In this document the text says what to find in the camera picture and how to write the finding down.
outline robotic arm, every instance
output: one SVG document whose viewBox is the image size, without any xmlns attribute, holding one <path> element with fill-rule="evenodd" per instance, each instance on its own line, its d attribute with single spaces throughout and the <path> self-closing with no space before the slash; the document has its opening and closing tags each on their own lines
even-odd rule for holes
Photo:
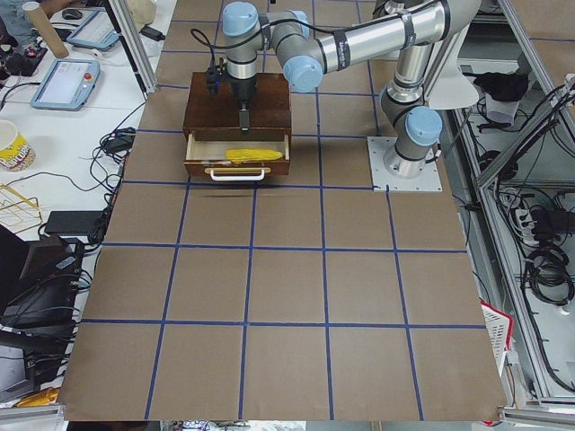
<svg viewBox="0 0 575 431">
<path fill-rule="evenodd" d="M 300 11 L 261 13 L 249 3 L 234 2 L 224 10 L 226 72 L 240 106 L 240 127 L 249 130 L 249 103 L 257 88 L 259 50 L 273 48 L 284 76 L 297 92 L 311 92 L 323 75 L 401 50 L 394 79 L 382 90 L 380 102 L 398 139 L 385 165 L 402 178 L 416 176 L 429 147 L 437 142 L 439 115 L 423 106 L 422 82 L 434 43 L 469 24 L 481 0 L 377 0 L 373 21 L 309 39 Z"/>
</svg>

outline yellow cup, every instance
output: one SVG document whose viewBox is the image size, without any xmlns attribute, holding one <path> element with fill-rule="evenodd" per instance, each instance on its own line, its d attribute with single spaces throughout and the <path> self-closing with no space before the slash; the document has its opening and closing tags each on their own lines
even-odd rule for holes
<svg viewBox="0 0 575 431">
<path fill-rule="evenodd" d="M 36 159 L 36 152 L 18 132 L 12 121 L 0 119 L 0 166 L 6 171 L 17 172 L 29 167 Z"/>
</svg>

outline metal mounting plate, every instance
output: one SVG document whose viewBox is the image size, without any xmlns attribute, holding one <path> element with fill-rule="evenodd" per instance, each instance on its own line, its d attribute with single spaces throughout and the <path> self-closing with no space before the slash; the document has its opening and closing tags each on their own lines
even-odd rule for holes
<svg viewBox="0 0 575 431">
<path fill-rule="evenodd" d="M 397 178 L 384 167 L 384 154 L 387 148 L 395 144 L 394 136 L 368 136 L 367 149 L 369 151 L 369 164 L 371 166 L 371 179 L 374 183 L 374 191 L 442 191 L 439 179 L 438 167 L 428 163 L 423 167 L 420 175 L 412 180 Z M 433 157 L 433 151 L 429 150 L 428 159 Z"/>
</svg>

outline drawer handle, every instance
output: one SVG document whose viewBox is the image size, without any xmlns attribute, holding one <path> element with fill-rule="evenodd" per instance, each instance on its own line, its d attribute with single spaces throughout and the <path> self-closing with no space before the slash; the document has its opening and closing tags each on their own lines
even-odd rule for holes
<svg viewBox="0 0 575 431">
<path fill-rule="evenodd" d="M 210 169 L 209 176 L 214 181 L 260 181 L 266 176 L 266 170 L 261 169 L 259 175 L 222 175 L 217 176 L 216 170 Z"/>
</svg>

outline yellow object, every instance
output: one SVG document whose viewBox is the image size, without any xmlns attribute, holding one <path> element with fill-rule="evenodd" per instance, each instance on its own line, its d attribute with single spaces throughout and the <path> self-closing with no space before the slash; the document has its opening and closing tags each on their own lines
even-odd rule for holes
<svg viewBox="0 0 575 431">
<path fill-rule="evenodd" d="M 232 163 L 278 160 L 283 156 L 279 151 L 268 148 L 235 148 L 226 151 L 226 159 Z"/>
<path fill-rule="evenodd" d="M 12 121 L 0 119 L 0 166 L 7 171 L 21 171 L 34 162 L 36 153 L 18 132 Z"/>
<path fill-rule="evenodd" d="M 56 400 L 59 391 L 60 389 L 58 388 L 47 388 L 43 391 L 33 393 L 32 395 L 22 398 L 16 404 L 16 407 L 45 406 L 46 404 Z"/>
</svg>

